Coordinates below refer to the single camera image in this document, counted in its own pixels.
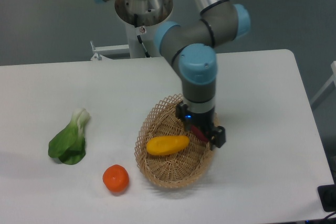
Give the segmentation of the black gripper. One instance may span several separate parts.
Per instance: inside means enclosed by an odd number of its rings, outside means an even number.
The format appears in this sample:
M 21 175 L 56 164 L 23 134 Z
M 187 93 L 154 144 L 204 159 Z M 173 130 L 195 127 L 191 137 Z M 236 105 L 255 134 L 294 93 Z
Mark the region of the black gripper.
M 204 103 L 184 100 L 175 107 L 175 116 L 184 126 L 185 131 L 191 131 L 191 125 L 199 128 L 205 136 L 210 136 L 210 149 L 221 148 L 226 143 L 226 132 L 222 126 L 215 126 L 215 101 Z

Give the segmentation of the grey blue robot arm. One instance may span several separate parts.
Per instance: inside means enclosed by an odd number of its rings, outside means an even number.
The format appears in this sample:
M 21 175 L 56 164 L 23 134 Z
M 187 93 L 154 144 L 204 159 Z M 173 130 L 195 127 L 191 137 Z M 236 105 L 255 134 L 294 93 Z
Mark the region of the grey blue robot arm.
M 104 3 L 111 0 L 95 0 Z M 163 57 L 182 82 L 176 117 L 211 148 L 226 141 L 214 123 L 217 60 L 214 48 L 250 30 L 248 11 L 230 0 L 195 0 L 200 19 L 183 27 L 170 21 L 173 0 L 112 0 L 125 25 L 131 58 Z

